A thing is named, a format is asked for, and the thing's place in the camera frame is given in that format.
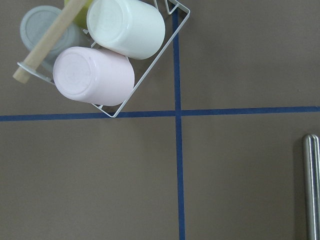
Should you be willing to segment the steel muddler black tip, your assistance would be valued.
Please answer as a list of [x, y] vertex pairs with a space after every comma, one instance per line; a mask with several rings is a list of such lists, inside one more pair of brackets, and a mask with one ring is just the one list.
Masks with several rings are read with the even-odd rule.
[[302, 139], [307, 238], [320, 238], [320, 138], [307, 134]]

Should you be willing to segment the pink plastic cup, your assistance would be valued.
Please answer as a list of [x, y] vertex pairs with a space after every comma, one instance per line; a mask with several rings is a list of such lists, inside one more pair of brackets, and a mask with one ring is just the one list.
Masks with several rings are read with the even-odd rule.
[[68, 99], [117, 106], [131, 94], [135, 84], [129, 59], [107, 49], [70, 47], [55, 60], [53, 80]]

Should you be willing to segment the white plastic cup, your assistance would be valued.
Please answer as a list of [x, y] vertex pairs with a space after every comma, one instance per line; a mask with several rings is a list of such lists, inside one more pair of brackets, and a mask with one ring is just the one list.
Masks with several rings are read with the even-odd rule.
[[153, 56], [166, 33], [159, 10], [140, 0], [94, 0], [86, 24], [98, 45], [136, 60]]

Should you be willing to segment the green plastic cup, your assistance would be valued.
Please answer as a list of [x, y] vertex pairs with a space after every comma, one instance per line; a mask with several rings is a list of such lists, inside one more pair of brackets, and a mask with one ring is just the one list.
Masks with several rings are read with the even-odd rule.
[[[64, 8], [63, 10], [66, 8], [66, 6], [69, 4], [70, 0], [64, 0]], [[75, 23], [76, 25], [78, 25], [80, 28], [87, 30], [87, 14], [88, 14], [88, 10], [90, 8], [91, 3], [93, 2], [93, 0], [87, 0], [86, 3], [83, 5], [83, 7], [81, 8], [81, 10], [77, 13], [76, 16], [73, 16], [74, 18], [73, 23]], [[71, 21], [71, 17], [72, 14], [70, 15], [70, 11], [67, 12], [67, 14], [65, 14], [65, 18], [69, 19], [69, 22]]]

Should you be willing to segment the grey plastic cup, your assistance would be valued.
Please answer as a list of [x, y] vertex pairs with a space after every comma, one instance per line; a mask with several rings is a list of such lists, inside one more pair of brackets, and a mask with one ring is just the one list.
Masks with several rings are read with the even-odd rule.
[[[50, 5], [41, 5], [29, 10], [20, 23], [20, 36], [23, 44], [31, 51], [52, 25], [61, 10]], [[89, 40], [86, 34], [75, 23], [71, 23], [47, 54], [41, 65], [52, 72], [54, 63], [64, 50], [71, 47], [87, 47]]]

